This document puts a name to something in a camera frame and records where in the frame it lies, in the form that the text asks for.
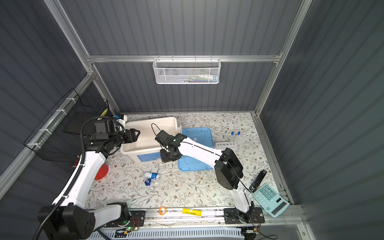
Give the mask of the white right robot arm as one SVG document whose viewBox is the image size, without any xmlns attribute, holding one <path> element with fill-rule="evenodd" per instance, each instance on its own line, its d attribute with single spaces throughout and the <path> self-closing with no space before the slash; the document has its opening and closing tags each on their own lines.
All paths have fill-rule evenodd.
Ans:
<svg viewBox="0 0 384 240">
<path fill-rule="evenodd" d="M 215 170 L 218 183 L 229 190 L 234 203 L 234 217 L 241 223 L 260 225 L 262 216 L 256 218 L 255 205 L 250 201 L 246 191 L 250 192 L 243 183 L 243 166 L 234 151 L 226 148 L 217 150 L 199 144 L 183 134 L 172 136 L 161 130 L 155 137 L 161 146 L 161 159 L 163 162 L 179 160 L 182 156 L 192 157 L 210 166 Z"/>
</svg>

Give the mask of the blue base graduated cylinder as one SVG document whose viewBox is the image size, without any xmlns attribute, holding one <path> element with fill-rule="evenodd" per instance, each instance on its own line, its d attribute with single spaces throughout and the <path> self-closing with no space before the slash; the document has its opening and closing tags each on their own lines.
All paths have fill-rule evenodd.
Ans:
<svg viewBox="0 0 384 240">
<path fill-rule="evenodd" d="M 159 179 L 146 179 L 144 181 L 144 183 L 147 187 L 151 187 L 154 189 L 160 186 L 160 180 Z"/>
</svg>

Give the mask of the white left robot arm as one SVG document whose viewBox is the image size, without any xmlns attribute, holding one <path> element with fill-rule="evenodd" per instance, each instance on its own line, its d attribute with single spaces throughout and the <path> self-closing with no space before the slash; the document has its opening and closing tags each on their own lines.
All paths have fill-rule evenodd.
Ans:
<svg viewBox="0 0 384 240">
<path fill-rule="evenodd" d="M 98 210 L 86 210 L 85 204 L 88 190 L 111 151 L 136 142 L 140 134 L 139 130 L 126 129 L 115 118 L 98 116 L 86 120 L 80 129 L 79 163 L 51 206 L 40 209 L 40 225 L 33 239 L 44 232 L 50 240 L 84 240 L 110 222 L 128 221 L 131 215 L 127 204 L 111 204 Z"/>
</svg>

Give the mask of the white plastic storage bin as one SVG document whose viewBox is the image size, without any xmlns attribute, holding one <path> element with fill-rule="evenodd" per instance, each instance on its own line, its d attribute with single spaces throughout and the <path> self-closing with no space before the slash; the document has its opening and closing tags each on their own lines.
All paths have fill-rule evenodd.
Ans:
<svg viewBox="0 0 384 240">
<path fill-rule="evenodd" d="M 121 153 L 130 157 L 136 164 L 155 161 L 161 157 L 161 146 L 155 140 L 156 133 L 164 130 L 175 136 L 182 132 L 182 127 L 178 125 L 175 117 L 126 122 L 125 127 L 128 130 L 140 131 L 136 142 L 121 146 Z"/>
</svg>

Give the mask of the clear glass flask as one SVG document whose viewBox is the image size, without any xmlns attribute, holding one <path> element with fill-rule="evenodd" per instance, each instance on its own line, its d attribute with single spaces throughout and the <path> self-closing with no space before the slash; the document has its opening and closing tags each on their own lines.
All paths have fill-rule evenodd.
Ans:
<svg viewBox="0 0 384 240">
<path fill-rule="evenodd" d="M 164 171 L 164 169 L 165 169 L 165 167 L 166 167 L 166 165 L 165 165 L 161 160 L 156 161 L 156 162 L 155 162 L 155 165 L 156 165 L 157 170 L 158 170 L 159 172 Z"/>
</svg>

